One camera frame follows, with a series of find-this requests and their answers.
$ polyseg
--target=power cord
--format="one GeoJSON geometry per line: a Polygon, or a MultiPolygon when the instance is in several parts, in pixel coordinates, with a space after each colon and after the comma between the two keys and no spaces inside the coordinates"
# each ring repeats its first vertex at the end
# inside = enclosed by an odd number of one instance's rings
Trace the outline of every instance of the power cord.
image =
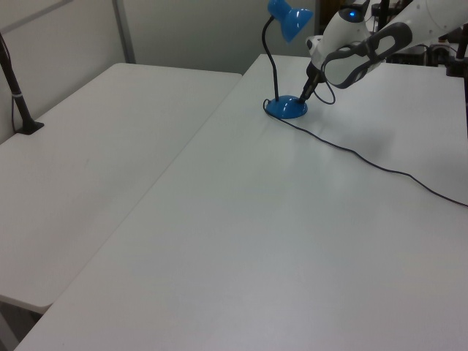
{"type": "Polygon", "coordinates": [[[330,83],[328,82],[328,80],[325,79],[325,83],[327,84],[327,87],[330,89],[331,96],[333,97],[333,101],[332,101],[332,102],[325,101],[324,99],[322,99],[321,97],[318,96],[316,90],[314,90],[314,95],[318,98],[318,100],[320,100],[320,101],[323,102],[324,104],[327,104],[327,105],[334,105],[335,102],[336,102],[335,92],[334,92],[333,89],[331,88],[330,83]]]}
{"type": "Polygon", "coordinates": [[[415,181],[416,183],[418,183],[419,185],[421,185],[424,189],[426,189],[428,192],[432,193],[433,195],[436,195],[438,197],[441,197],[442,199],[444,200],[447,200],[447,201],[450,201],[451,203],[455,203],[456,205],[460,205],[460,206],[463,206],[463,207],[467,207],[468,208],[468,205],[466,203],[460,203],[459,201],[456,201],[456,200],[453,200],[453,199],[450,199],[449,197],[446,197],[444,195],[441,195],[440,193],[438,192],[435,192],[434,190],[432,190],[431,188],[429,188],[428,186],[426,186],[425,184],[423,184],[422,182],[420,182],[418,179],[416,179],[414,176],[412,176],[411,174],[409,173],[405,173],[405,172],[401,172],[399,170],[389,170],[387,168],[384,168],[384,167],[380,167],[379,165],[376,165],[372,162],[370,162],[369,160],[365,159],[363,156],[361,156],[358,152],[350,149],[350,148],[344,148],[343,146],[338,146],[336,144],[333,144],[331,143],[330,141],[327,141],[325,139],[322,139],[321,137],[315,135],[314,133],[310,132],[309,130],[307,129],[303,129],[303,128],[300,128],[300,127],[297,127],[295,126],[294,124],[291,124],[287,121],[285,121],[284,119],[280,119],[280,118],[277,118],[275,116],[272,116],[270,113],[268,113],[268,111],[266,110],[266,107],[265,107],[265,103],[266,102],[270,102],[270,100],[266,99],[265,101],[263,101],[263,110],[265,111],[265,113],[267,115],[269,115],[271,118],[274,118],[284,124],[287,124],[288,126],[294,128],[294,129],[297,129],[297,130],[300,130],[301,132],[304,132],[312,137],[314,137],[315,139],[321,141],[322,143],[325,143],[325,144],[328,144],[330,146],[333,146],[334,148],[337,148],[339,150],[342,150],[342,151],[346,151],[346,152],[350,152],[351,154],[354,154],[357,158],[361,159],[362,161],[364,161],[365,163],[367,163],[368,165],[371,165],[372,167],[375,167],[379,170],[383,170],[384,172],[387,172],[387,173],[393,173],[393,174],[399,174],[399,175],[402,175],[402,176],[406,176],[406,177],[409,177],[411,178],[413,181],[415,181]]]}

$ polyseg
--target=white wall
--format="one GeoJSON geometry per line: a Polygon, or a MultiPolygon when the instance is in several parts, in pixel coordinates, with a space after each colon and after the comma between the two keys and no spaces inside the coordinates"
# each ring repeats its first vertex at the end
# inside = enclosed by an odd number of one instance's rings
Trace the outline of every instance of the white wall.
{"type": "MultiPolygon", "coordinates": [[[[262,28],[270,17],[268,0],[122,0],[136,62],[172,67],[245,73],[264,53],[262,28]]],[[[316,10],[315,0],[289,0],[293,7],[316,10]]],[[[268,30],[272,53],[307,56],[305,38],[317,17],[289,45],[278,22],[268,30]]]]}
{"type": "MultiPolygon", "coordinates": [[[[124,61],[112,0],[74,0],[4,39],[34,119],[124,61]]],[[[10,108],[11,93],[0,70],[0,143],[12,135],[10,108]]]]}

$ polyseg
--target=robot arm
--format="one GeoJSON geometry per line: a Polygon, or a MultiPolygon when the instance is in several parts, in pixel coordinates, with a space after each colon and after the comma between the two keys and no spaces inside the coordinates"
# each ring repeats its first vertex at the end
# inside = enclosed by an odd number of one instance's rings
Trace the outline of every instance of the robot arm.
{"type": "Polygon", "coordinates": [[[308,99],[325,80],[347,88],[389,55],[440,37],[467,20],[467,0],[414,0],[381,31],[370,35],[362,14],[340,10],[322,37],[307,39],[311,63],[301,100],[308,99]]]}

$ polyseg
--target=white table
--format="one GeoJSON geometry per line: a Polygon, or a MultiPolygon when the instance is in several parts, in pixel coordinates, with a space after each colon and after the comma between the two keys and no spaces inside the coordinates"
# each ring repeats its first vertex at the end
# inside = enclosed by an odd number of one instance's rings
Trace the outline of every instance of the white table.
{"type": "Polygon", "coordinates": [[[0,301],[44,312],[240,75],[117,64],[0,146],[0,301]]]}
{"type": "MultiPolygon", "coordinates": [[[[466,202],[444,74],[383,64],[295,123],[466,202]]],[[[271,83],[261,56],[18,351],[466,349],[468,210],[270,119],[271,83]]]]}

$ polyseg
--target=cable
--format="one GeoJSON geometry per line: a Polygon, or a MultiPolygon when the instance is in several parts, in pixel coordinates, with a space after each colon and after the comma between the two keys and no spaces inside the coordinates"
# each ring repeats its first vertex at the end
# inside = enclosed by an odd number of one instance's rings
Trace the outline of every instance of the cable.
{"type": "Polygon", "coordinates": [[[433,44],[433,45],[431,45],[431,48],[449,48],[449,49],[453,50],[453,52],[457,53],[457,51],[454,48],[452,48],[451,46],[449,46],[449,45],[433,44]]]}
{"type": "Polygon", "coordinates": [[[315,90],[314,90],[314,95],[318,98],[318,100],[320,100],[324,104],[333,105],[336,102],[335,92],[331,88],[330,83],[328,82],[328,80],[325,79],[325,83],[327,84],[327,87],[330,89],[331,96],[333,97],[333,101],[332,102],[325,101],[324,99],[322,99],[321,97],[318,96],[317,91],[315,91],[315,90]]]}
{"type": "Polygon", "coordinates": [[[466,203],[460,203],[459,201],[456,201],[456,200],[453,200],[453,199],[450,199],[449,197],[446,197],[444,195],[441,195],[440,193],[438,192],[435,192],[434,190],[432,190],[431,188],[429,188],[428,186],[424,185],[423,183],[421,183],[418,179],[416,179],[414,176],[412,176],[411,174],[409,173],[405,173],[405,172],[401,172],[399,170],[389,170],[387,168],[384,168],[384,167],[380,167],[379,165],[376,165],[372,162],[370,162],[369,160],[365,159],[363,156],[361,156],[358,152],[350,149],[350,148],[344,148],[343,146],[338,146],[336,144],[333,144],[325,139],[322,139],[321,137],[315,135],[314,133],[310,132],[309,130],[307,129],[303,129],[303,128],[300,128],[300,127],[297,127],[295,126],[294,124],[291,124],[283,119],[280,119],[280,118],[277,118],[275,116],[272,116],[270,113],[268,113],[268,111],[266,110],[265,108],[265,103],[266,102],[269,102],[270,100],[266,99],[265,101],[263,101],[263,110],[265,111],[265,113],[267,115],[269,115],[271,118],[274,118],[284,124],[287,124],[288,126],[294,128],[294,129],[297,129],[297,130],[300,130],[301,132],[304,132],[308,135],[311,135],[312,137],[314,137],[315,139],[321,141],[322,143],[325,143],[325,144],[328,144],[330,146],[333,146],[334,148],[337,148],[339,150],[342,150],[342,151],[346,151],[346,152],[350,152],[351,154],[354,154],[357,158],[361,159],[362,161],[364,161],[365,163],[367,163],[368,165],[371,165],[372,167],[375,167],[379,170],[383,170],[384,172],[387,172],[387,173],[394,173],[394,174],[399,174],[399,175],[402,175],[402,176],[406,176],[406,177],[409,177],[411,178],[413,181],[415,181],[416,183],[418,183],[419,185],[421,185],[424,189],[426,189],[428,192],[432,193],[433,195],[436,195],[438,197],[441,197],[442,199],[444,200],[447,200],[447,201],[450,201],[451,203],[455,203],[456,205],[460,205],[460,206],[464,206],[464,207],[467,207],[468,208],[468,205],[466,203]]]}

